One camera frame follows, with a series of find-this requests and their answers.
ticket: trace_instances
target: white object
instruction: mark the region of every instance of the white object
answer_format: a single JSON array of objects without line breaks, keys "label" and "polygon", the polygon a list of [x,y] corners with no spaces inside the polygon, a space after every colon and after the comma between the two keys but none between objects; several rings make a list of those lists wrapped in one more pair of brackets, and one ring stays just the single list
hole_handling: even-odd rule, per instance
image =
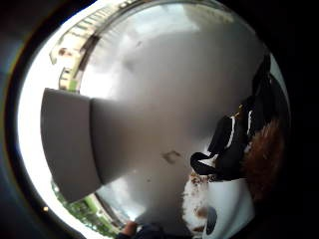
[{"label": "white object", "polygon": [[216,213],[212,232],[207,234],[206,223],[203,239],[226,239],[234,235],[254,217],[252,199],[244,178],[208,183],[208,207]]}]

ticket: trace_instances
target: cat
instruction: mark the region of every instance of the cat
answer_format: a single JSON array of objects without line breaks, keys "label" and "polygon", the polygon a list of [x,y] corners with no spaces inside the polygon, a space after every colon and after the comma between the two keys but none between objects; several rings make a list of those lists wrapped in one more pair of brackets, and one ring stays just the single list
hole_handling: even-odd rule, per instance
[{"label": "cat", "polygon": [[209,176],[192,171],[182,194],[182,219],[193,235],[200,235],[207,219]]}]

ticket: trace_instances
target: dark spot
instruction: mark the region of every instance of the dark spot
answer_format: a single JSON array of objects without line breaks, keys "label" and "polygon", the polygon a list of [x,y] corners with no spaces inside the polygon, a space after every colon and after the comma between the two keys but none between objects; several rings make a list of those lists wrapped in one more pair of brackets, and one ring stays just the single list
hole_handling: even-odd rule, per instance
[{"label": "dark spot", "polygon": [[195,232],[202,232],[203,229],[204,229],[204,226],[199,226],[199,227],[193,228],[192,230],[195,231]]},{"label": "dark spot", "polygon": [[204,207],[201,207],[199,210],[196,211],[196,216],[201,218],[207,218],[207,209]]},{"label": "dark spot", "polygon": [[166,153],[162,153],[161,157],[165,159],[169,164],[175,164],[175,162],[179,157],[181,157],[181,155],[179,152],[172,150]]}]

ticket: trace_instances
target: fisheye lens view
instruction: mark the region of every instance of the fisheye lens view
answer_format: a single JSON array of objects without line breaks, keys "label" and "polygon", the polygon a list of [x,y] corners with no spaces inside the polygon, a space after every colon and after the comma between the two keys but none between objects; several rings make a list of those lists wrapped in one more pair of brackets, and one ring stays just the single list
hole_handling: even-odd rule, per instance
[{"label": "fisheye lens view", "polygon": [[0,40],[6,238],[285,238],[292,80],[242,8],[20,2]]}]

